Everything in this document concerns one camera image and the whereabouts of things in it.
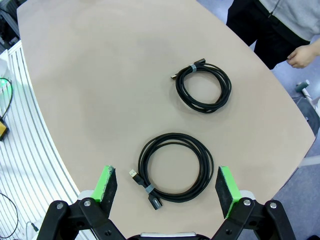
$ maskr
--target yellow object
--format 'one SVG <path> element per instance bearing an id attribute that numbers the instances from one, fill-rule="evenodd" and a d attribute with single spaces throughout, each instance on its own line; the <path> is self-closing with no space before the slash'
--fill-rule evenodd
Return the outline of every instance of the yellow object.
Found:
<path id="1" fill-rule="evenodd" d="M 3 140 L 3 138 L 6 135 L 7 131 L 8 131 L 7 126 L 5 125 L 5 123 L 2 120 L 0 120 L 0 141 Z"/>

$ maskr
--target bolt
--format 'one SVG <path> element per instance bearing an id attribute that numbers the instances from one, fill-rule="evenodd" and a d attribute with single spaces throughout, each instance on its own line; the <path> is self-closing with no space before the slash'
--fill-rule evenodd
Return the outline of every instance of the bolt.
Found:
<path id="1" fill-rule="evenodd" d="M 246 206 L 250 206 L 251 205 L 251 201 L 246 199 L 243 201 L 243 204 L 246 205 Z"/>
<path id="2" fill-rule="evenodd" d="M 91 205 L 91 202 L 89 200 L 87 200 L 83 203 L 83 205 L 85 205 L 86 207 L 89 207 Z"/>
<path id="3" fill-rule="evenodd" d="M 277 207 L 277 204 L 275 202 L 270 203 L 270 208 L 275 209 Z"/>
<path id="4" fill-rule="evenodd" d="M 64 206 L 64 204 L 63 204 L 62 202 L 60 202 L 60 203 L 56 206 L 56 208 L 57 208 L 57 209 L 62 209 L 63 206 Z"/>

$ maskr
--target white slatted panel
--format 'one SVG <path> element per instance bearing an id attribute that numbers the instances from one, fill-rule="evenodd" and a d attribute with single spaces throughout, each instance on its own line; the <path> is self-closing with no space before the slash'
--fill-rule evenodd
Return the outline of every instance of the white slatted panel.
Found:
<path id="1" fill-rule="evenodd" d="M 79 190 L 46 127 L 20 41 L 8 51 L 8 56 L 13 100 L 4 119 L 10 132 L 0 142 L 0 192 L 12 199 L 18 208 L 18 230 L 9 238 L 13 240 L 26 227 L 27 221 L 35 222 L 44 217 L 52 201 L 64 200 L 71 204 L 76 201 Z M 8 89 L 2 89 L 1 112 L 9 98 Z M 0 196 L 0 236 L 8 236 L 16 222 L 14 207 Z M 95 238 L 86 231 L 77 239 Z"/>

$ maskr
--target beige tabletop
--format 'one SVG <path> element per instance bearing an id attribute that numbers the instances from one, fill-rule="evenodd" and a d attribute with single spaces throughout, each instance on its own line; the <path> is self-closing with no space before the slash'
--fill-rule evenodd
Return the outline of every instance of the beige tabletop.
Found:
<path id="1" fill-rule="evenodd" d="M 221 21 L 194 0 L 28 0 L 18 9 L 22 46 L 41 112 L 77 187 L 93 189 L 104 165 L 116 168 L 110 218 L 126 236 L 190 232 L 213 236 L 223 215 L 215 191 L 219 165 L 261 203 L 290 177 L 315 137 L 274 75 Z M 206 58 L 232 82 L 228 103 L 201 114 L 179 98 L 170 79 Z M 186 80 L 211 102 L 219 84 L 209 74 Z M 201 141 L 214 177 L 192 201 L 163 201 L 155 211 L 128 172 L 142 147 L 163 133 Z M 196 179 L 198 160 L 182 146 L 154 154 L 150 176 L 179 192 Z"/>

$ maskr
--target gray jacket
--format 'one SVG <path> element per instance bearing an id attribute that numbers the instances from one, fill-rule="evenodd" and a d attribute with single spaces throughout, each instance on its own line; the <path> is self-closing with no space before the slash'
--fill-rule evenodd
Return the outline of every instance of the gray jacket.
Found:
<path id="1" fill-rule="evenodd" d="M 310 41 L 320 34 L 320 0 L 259 0 L 300 38 Z"/>

